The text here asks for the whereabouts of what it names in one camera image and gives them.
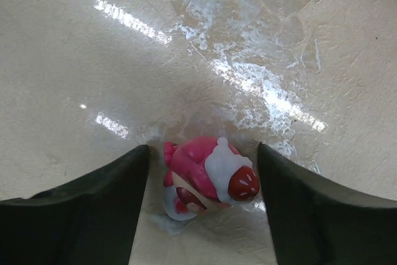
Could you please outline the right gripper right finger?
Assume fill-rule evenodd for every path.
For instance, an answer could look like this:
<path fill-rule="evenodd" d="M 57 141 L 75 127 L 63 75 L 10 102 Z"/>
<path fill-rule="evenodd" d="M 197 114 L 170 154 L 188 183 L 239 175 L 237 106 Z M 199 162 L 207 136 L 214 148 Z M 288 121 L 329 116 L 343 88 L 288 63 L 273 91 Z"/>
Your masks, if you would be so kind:
<path fill-rule="evenodd" d="M 396 201 L 326 179 L 264 143 L 257 168 L 278 264 L 396 264 Z"/>

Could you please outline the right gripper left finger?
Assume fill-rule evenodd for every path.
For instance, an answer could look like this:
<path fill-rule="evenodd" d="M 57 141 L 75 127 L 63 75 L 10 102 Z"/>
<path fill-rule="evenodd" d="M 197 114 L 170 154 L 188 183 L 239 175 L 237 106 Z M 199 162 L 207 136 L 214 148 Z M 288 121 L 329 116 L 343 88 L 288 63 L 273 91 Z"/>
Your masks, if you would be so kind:
<path fill-rule="evenodd" d="M 149 170 L 140 145 L 58 187 L 1 202 L 2 264 L 128 264 Z"/>

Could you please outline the red white swirl toy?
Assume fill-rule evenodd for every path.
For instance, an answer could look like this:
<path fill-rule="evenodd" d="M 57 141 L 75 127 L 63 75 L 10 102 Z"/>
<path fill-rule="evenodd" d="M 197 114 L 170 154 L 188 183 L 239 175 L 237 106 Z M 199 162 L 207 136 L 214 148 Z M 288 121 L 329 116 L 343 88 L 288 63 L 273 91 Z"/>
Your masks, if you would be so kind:
<path fill-rule="evenodd" d="M 249 202 L 260 191 L 253 163 L 225 137 L 196 137 L 181 145 L 166 142 L 163 155 L 163 206 L 174 220 Z"/>

